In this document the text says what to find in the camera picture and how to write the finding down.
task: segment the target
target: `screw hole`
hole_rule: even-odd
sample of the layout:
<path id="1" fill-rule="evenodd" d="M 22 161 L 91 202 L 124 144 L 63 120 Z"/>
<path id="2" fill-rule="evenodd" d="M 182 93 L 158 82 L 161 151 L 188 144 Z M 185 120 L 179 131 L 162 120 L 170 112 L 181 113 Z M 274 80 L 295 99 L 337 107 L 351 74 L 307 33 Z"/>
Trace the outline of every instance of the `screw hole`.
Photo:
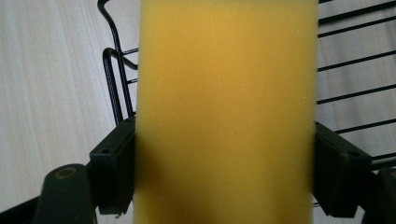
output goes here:
<path id="1" fill-rule="evenodd" d="M 77 172 L 77 168 L 70 166 L 70 167 L 63 168 L 62 170 L 59 170 L 58 172 L 56 172 L 55 177 L 58 179 L 66 179 L 72 175 L 75 175 L 76 172 Z"/>
<path id="2" fill-rule="evenodd" d="M 110 149 L 108 149 L 108 148 L 102 148 L 102 149 L 100 149 L 100 152 L 101 152 L 101 153 L 104 153 L 104 154 L 108 154 L 108 153 L 110 153 Z"/>

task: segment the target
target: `white wooden surface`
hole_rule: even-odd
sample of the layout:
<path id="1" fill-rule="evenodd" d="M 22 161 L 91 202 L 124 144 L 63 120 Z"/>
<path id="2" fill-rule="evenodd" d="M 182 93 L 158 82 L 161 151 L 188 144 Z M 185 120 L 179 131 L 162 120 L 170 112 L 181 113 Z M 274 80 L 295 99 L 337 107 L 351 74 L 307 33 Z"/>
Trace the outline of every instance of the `white wooden surface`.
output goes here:
<path id="1" fill-rule="evenodd" d="M 335 0 L 319 6 L 320 17 L 385 0 Z M 123 49 L 138 46 L 139 1 L 113 0 L 108 10 Z M 320 27 L 319 32 L 395 16 L 395 8 Z M 321 38 L 318 66 L 396 49 L 396 21 Z M 87 163 L 88 153 L 113 128 L 102 50 L 113 47 L 96 1 L 0 0 L 0 212 L 39 194 L 46 173 L 67 163 Z M 318 99 L 396 83 L 395 56 L 318 73 Z M 318 106 L 317 120 L 333 130 L 396 118 L 396 91 Z M 395 151 L 396 124 L 345 133 L 373 155 Z M 131 223 L 132 210 L 120 219 Z M 325 217 L 316 224 L 355 224 Z"/>

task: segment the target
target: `wire grid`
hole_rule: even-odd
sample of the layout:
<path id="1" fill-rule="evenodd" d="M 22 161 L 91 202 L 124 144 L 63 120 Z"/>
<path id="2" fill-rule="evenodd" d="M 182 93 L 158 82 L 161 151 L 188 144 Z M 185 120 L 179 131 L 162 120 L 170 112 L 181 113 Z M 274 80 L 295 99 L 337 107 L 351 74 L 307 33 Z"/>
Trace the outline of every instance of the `wire grid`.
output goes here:
<path id="1" fill-rule="evenodd" d="M 114 21 L 111 19 L 110 15 L 107 13 L 105 9 L 105 4 L 109 0 L 99 0 L 98 1 L 98 7 L 100 12 L 103 14 L 103 16 L 106 18 L 111 32 L 113 34 L 113 40 L 114 40 L 114 49 L 112 48 L 107 48 L 103 52 L 103 62 L 104 62 L 104 68 L 105 68 L 105 73 L 106 73 L 106 80 L 107 80 L 107 86 L 109 90 L 109 95 L 110 95 L 110 100 L 112 104 L 112 109 L 113 109 L 113 114 L 114 114 L 114 120 L 116 125 L 118 125 L 121 121 L 124 120 L 124 117 L 122 115 L 122 108 L 121 108 L 121 101 L 119 97 L 119 91 L 118 91 L 118 86 L 116 84 L 116 79 L 114 75 L 114 70 L 113 70 L 113 65 L 111 62 L 111 58 L 115 58 L 118 63 L 118 69 L 120 73 L 120 82 L 121 82 L 121 89 L 122 89 L 122 94 L 123 98 L 125 100 L 125 107 L 124 110 L 126 110 L 126 114 L 128 117 L 134 116 L 135 111 L 133 108 L 133 103 L 131 101 L 131 95 L 130 95 L 130 90 L 129 86 L 131 84 L 134 84 L 137 82 L 137 78 L 132 78 L 132 79 L 127 79 L 126 74 L 125 74 L 125 68 L 128 69 L 133 69 L 137 70 L 138 65 L 131 62 L 127 58 L 125 58 L 125 55 L 132 54 L 132 53 L 137 53 L 138 49 L 129 49 L 123 51 L 120 46 L 120 38 L 118 34 L 118 30 L 116 27 L 116 24 Z M 319 4 L 325 5 L 326 3 L 330 2 L 335 2 L 335 0 L 319 0 Z M 363 7 L 355 10 L 351 10 L 345 13 L 341 14 L 336 14 L 332 15 L 329 17 L 325 17 L 322 19 L 318 20 L 318 26 L 323 27 L 327 25 L 332 25 L 336 24 L 337 22 L 342 22 L 342 21 L 348 21 L 348 20 L 354 20 L 355 18 L 358 18 L 360 16 L 364 15 L 369 15 L 371 13 L 376 13 L 381 10 L 388 10 L 388 9 L 395 9 L 396 8 L 396 1 L 388 1 L 385 3 L 378 3 L 372 6 L 368 7 Z M 346 34 L 349 32 L 357 31 L 359 29 L 365 29 L 367 27 L 372 27 L 376 25 L 380 25 L 383 23 L 387 22 L 392 22 L 396 20 L 396 16 L 392 15 L 386 18 L 378 19 L 378 20 L 372 20 L 372 21 L 367 21 L 359 24 L 354 24 L 350 25 L 347 27 L 343 27 L 341 29 L 332 29 L 327 32 L 323 32 L 318 34 L 318 39 L 320 40 L 321 38 L 326 38 L 329 36 L 333 35 L 342 35 Z M 318 76 L 321 76 L 321 73 L 334 70 L 334 69 L 340 69 L 343 67 L 348 67 L 354 64 L 362 64 L 362 63 L 369 63 L 370 61 L 386 58 L 392 55 L 396 54 L 396 49 L 389 49 L 384 52 L 380 52 L 377 54 L 361 57 L 361 58 L 355 58 L 353 60 L 346 60 L 340 63 L 333 63 L 333 64 L 326 64 L 318 68 Z M 335 102 L 341 102 L 345 101 L 347 99 L 351 98 L 356 98 L 356 97 L 362 97 L 364 95 L 370 95 L 370 94 L 376 94 L 382 91 L 389 91 L 396 89 L 396 83 L 388 84 L 385 86 L 377 87 L 377 88 L 371 88 L 368 90 L 363 90 L 363 91 L 354 91 L 354 92 L 349 92 L 346 94 L 340 94 L 332 97 L 327 97 L 323 99 L 317 100 L 317 105 L 327 105 Z M 385 125 L 389 125 L 392 123 L 396 123 L 396 118 L 392 119 L 382 119 L 376 122 L 370 122 L 370 123 L 363 123 L 360 125 L 355 125 L 351 127 L 346 127 L 342 129 L 333 129 L 334 132 L 339 133 L 339 134 L 344 134 L 344 133 L 354 133 L 358 132 L 361 130 L 365 129 L 371 129 L 374 127 L 381 127 Z M 389 154 L 383 154 L 383 155 L 378 155 L 374 157 L 374 160 L 383 160 L 386 158 L 391 158 L 395 157 L 396 153 L 389 153 Z M 320 207 L 318 203 L 314 203 L 314 207 Z"/>

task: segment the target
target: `wood grain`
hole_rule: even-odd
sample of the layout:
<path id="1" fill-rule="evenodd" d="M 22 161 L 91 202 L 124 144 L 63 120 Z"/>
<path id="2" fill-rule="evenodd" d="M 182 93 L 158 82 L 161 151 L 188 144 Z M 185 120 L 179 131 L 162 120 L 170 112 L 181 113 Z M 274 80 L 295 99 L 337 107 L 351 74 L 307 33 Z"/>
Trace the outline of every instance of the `wood grain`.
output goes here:
<path id="1" fill-rule="evenodd" d="M 385 2 L 331 1 L 319 6 L 319 15 Z M 123 49 L 138 46 L 139 4 L 108 4 Z M 396 16 L 395 8 L 321 26 L 319 33 L 391 16 Z M 323 37 L 318 67 L 396 50 L 395 37 L 395 21 Z M 52 169 L 87 163 L 88 153 L 114 128 L 101 58 L 107 47 L 113 47 L 111 33 L 95 1 L 0 0 L 0 211 L 38 195 Z M 130 58 L 137 62 L 136 55 Z M 396 84 L 395 59 L 318 73 L 318 100 Z M 131 94 L 135 96 L 135 87 Z M 340 130 L 395 119 L 395 94 L 381 91 L 319 105 L 317 120 Z M 396 124 L 342 135 L 372 155 L 395 151 Z M 99 223 L 131 223 L 132 213 L 131 208 L 120 219 L 100 216 Z M 361 223 L 361 216 L 359 211 L 355 219 L 338 219 L 314 209 L 316 224 Z"/>

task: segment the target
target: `black wire rack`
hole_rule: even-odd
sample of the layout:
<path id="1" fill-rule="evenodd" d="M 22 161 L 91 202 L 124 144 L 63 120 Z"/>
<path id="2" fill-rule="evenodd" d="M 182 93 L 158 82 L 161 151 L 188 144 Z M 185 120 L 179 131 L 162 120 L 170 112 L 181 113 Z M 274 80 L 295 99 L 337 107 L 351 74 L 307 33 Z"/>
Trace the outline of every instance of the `black wire rack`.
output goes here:
<path id="1" fill-rule="evenodd" d="M 119 73 L 120 73 L 120 83 L 121 83 L 123 98 L 125 101 L 124 103 L 126 106 L 126 114 L 128 117 L 134 116 L 135 111 L 134 111 L 132 100 L 131 100 L 129 85 L 136 83 L 137 78 L 132 78 L 132 79 L 128 80 L 126 77 L 125 69 L 127 67 L 132 70 L 137 70 L 138 65 L 131 62 L 124 56 L 128 55 L 128 54 L 137 53 L 138 48 L 129 49 L 129 50 L 125 50 L 125 51 L 123 51 L 121 49 L 120 37 L 119 37 L 119 33 L 117 30 L 116 24 L 105 9 L 105 4 L 108 1 L 109 0 L 99 0 L 98 7 L 99 7 L 100 12 L 102 13 L 102 15 L 106 18 L 106 21 L 108 22 L 108 25 L 111 29 L 111 33 L 113 35 L 113 40 L 114 40 L 114 49 L 107 48 L 103 51 L 103 63 L 104 63 L 104 68 L 105 68 L 108 91 L 109 91 L 113 114 L 114 114 L 114 120 L 115 120 L 116 125 L 119 125 L 120 122 L 124 120 L 124 117 L 122 115 L 121 101 L 120 101 L 120 97 L 118 94 L 118 86 L 116 84 L 116 79 L 115 79 L 115 75 L 114 75 L 114 69 L 113 69 L 113 64 L 111 62 L 111 58 L 114 58 L 117 60 L 117 67 L 118 67 Z M 324 4 L 324 3 L 328 3 L 328 2 L 332 2 L 332 1 L 335 1 L 335 0 L 319 0 L 318 3 Z M 374 6 L 364 7 L 364 8 L 348 11 L 345 13 L 333 15 L 330 17 L 325 17 L 325 18 L 318 20 L 318 26 L 337 23 L 339 21 L 346 21 L 349 19 L 353 19 L 353 18 L 356 18 L 359 16 L 363 16 L 366 14 L 374 13 L 374 12 L 389 9 L 389 8 L 396 8 L 396 1 L 380 3 L 380 4 L 377 4 Z M 321 34 L 318 34 L 318 38 L 323 38 L 323 37 L 327 37 L 327 36 L 331 36 L 331 35 L 340 35 L 342 33 L 355 31 L 355 30 L 359 30 L 359 29 L 362 29 L 365 27 L 374 26 L 374 25 L 378 25 L 380 23 L 385 23 L 385 22 L 390 22 L 390 21 L 396 21 L 396 16 L 391 16 L 391 17 L 387 17 L 387 18 L 381 19 L 381 20 L 369 21 L 369 22 L 361 23 L 359 25 L 349 26 L 347 28 L 342 28 L 342 29 L 332 30 L 330 32 L 321 33 Z M 388 56 L 395 55 L 395 54 L 396 54 L 396 50 L 389 50 L 386 52 L 378 53 L 376 55 L 358 58 L 358 59 L 354 59 L 351 61 L 330 64 L 330 65 L 319 67 L 318 73 L 336 69 L 336 68 L 340 68 L 340 67 L 344 67 L 344 66 L 349 66 L 352 64 L 356 64 L 356 63 L 366 63 L 371 60 L 380 59 L 380 58 L 388 57 Z M 333 103 L 336 101 L 342 101 L 342 100 L 345 100 L 348 98 L 359 97 L 359 96 L 372 94 L 372 93 L 376 93 L 376 92 L 381 92 L 381 91 L 388 91 L 391 89 L 396 89 L 396 84 L 391 84 L 391 85 L 374 88 L 374 89 L 370 89 L 370 90 L 365 90 L 365 91 L 356 91 L 353 93 L 348 93 L 348 94 L 343 94 L 343 95 L 339 95 L 339 96 L 335 96 L 335 97 L 331 97 L 331 98 L 327 98 L 327 99 L 318 100 L 317 104 L 318 105 L 329 104 L 329 103 Z M 359 126 L 345 128 L 345 129 L 340 129 L 340 130 L 336 130 L 334 132 L 335 133 L 352 133 L 352 132 L 356 132 L 359 130 L 374 128 L 374 127 L 387 125 L 387 124 L 391 124 L 391 123 L 396 123 L 396 118 L 381 120 L 381 121 L 374 122 L 374 123 L 367 123 L 367 124 L 363 124 L 363 125 L 359 125 Z M 389 153 L 389 154 L 373 157 L 372 170 L 379 170 L 381 167 L 385 167 L 385 166 L 390 167 L 390 166 L 395 166 L 395 165 L 396 165 L 396 153 Z M 319 206 L 320 205 L 318 203 L 314 203 L 314 207 L 319 207 Z"/>

